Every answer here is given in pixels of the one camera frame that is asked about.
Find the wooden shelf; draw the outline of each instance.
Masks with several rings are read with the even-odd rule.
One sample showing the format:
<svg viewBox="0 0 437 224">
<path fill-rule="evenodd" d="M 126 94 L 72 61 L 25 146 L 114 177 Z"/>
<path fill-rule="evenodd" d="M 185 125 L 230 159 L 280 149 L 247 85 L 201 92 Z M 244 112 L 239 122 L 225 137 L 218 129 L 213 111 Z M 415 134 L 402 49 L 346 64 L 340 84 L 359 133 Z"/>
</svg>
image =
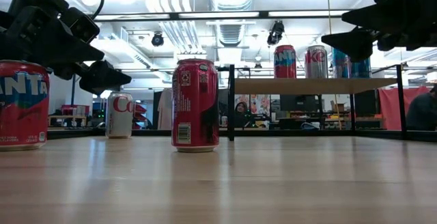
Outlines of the wooden shelf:
<svg viewBox="0 0 437 224">
<path fill-rule="evenodd" d="M 396 79 L 236 79 L 236 94 L 357 94 L 396 84 Z"/>
</svg>

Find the computer monitor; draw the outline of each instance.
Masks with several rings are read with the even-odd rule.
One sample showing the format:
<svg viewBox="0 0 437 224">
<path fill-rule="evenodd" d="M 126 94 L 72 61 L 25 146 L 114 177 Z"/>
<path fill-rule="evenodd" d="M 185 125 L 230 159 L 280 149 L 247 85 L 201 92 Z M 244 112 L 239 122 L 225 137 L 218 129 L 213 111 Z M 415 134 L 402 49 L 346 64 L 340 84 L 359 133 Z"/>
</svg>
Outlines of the computer monitor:
<svg viewBox="0 0 437 224">
<path fill-rule="evenodd" d="M 318 111 L 314 95 L 281 95 L 282 111 Z"/>
</svg>

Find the ceiling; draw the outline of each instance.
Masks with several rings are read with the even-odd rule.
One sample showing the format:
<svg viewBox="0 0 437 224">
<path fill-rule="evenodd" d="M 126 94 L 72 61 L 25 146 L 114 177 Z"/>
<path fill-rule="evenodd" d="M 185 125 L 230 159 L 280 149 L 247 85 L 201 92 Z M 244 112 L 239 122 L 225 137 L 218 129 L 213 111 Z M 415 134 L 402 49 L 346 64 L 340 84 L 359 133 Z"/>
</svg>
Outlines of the ceiling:
<svg viewBox="0 0 437 224">
<path fill-rule="evenodd" d="M 0 10 L 8 10 L 11 0 L 0 0 Z M 66 0 L 70 6 L 92 13 L 98 5 L 92 5 L 98 0 Z M 101 14 L 131 14 L 131 13 L 150 13 L 146 4 L 158 2 L 158 0 L 105 0 L 105 5 Z M 210 0 L 189 0 L 193 11 L 203 12 L 212 11 Z M 373 4 L 373 0 L 252 0 L 252 10 L 350 10 L 361 8 Z M 255 65 L 255 56 L 261 56 L 261 63 L 264 68 L 272 67 L 274 46 L 268 47 L 266 43 L 269 29 L 272 27 L 274 20 L 254 19 L 247 20 L 250 25 L 246 26 L 241 43 L 241 54 L 238 53 L 238 59 L 235 64 L 238 66 Z M 194 22 L 199 43 L 204 50 L 203 57 L 215 61 L 223 61 L 223 56 L 218 54 L 217 47 L 221 46 L 217 41 L 216 26 L 207 25 L 208 20 L 197 20 Z M 349 31 L 353 25 L 349 25 L 338 18 L 302 18 L 283 20 L 285 25 L 285 37 L 280 44 L 291 44 L 295 47 L 297 56 L 302 59 L 303 54 L 308 46 L 321 44 L 320 37 L 328 33 L 340 33 Z M 146 88 L 146 87 L 166 87 L 169 83 L 162 82 L 166 77 L 151 72 L 142 72 L 146 66 L 140 61 L 134 59 L 134 55 L 140 55 L 153 68 L 174 68 L 178 56 L 175 53 L 177 48 L 172 45 L 171 41 L 164 32 L 164 44 L 154 47 L 151 39 L 156 31 L 162 31 L 159 22 L 110 22 L 99 23 L 101 35 L 99 39 L 92 42 L 92 45 L 103 50 L 106 53 L 106 59 L 110 61 L 115 68 L 130 70 L 127 72 L 135 81 L 126 88 Z M 129 34 L 124 37 L 122 29 Z M 391 64 L 398 64 L 401 61 L 408 60 L 409 66 L 434 66 L 437 59 L 428 54 L 435 51 L 434 48 L 421 48 L 414 52 L 406 52 L 405 49 L 396 48 L 387 53 L 374 51 L 371 58 L 372 68 L 381 68 Z M 271 72 L 262 72 L 262 74 L 272 74 Z M 409 72 L 409 79 L 423 78 L 426 72 Z"/>
</svg>

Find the silver soda can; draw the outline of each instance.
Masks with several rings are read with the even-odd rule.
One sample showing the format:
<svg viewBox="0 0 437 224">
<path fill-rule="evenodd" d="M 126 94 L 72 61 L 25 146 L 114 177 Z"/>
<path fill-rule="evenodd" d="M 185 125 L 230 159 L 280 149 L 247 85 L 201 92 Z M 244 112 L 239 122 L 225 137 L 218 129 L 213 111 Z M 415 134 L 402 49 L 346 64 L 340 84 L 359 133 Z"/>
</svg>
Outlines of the silver soda can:
<svg viewBox="0 0 437 224">
<path fill-rule="evenodd" d="M 112 92 L 108 97 L 106 136 L 108 138 L 129 138 L 132 134 L 132 95 Z"/>
<path fill-rule="evenodd" d="M 323 46 L 310 46 L 307 49 L 305 78 L 328 78 L 328 55 Z"/>
</svg>

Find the ceiling duct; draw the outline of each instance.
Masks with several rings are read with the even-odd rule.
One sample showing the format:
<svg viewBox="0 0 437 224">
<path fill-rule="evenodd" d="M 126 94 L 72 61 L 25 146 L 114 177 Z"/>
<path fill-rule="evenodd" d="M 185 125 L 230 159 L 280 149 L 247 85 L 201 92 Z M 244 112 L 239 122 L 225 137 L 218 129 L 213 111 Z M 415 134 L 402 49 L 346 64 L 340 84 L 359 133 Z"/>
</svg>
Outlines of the ceiling duct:
<svg viewBox="0 0 437 224">
<path fill-rule="evenodd" d="M 211 0 L 214 11 L 247 11 L 252 7 L 253 0 Z M 238 46 L 244 36 L 246 25 L 219 25 L 217 27 L 218 40 L 223 46 Z"/>
</svg>

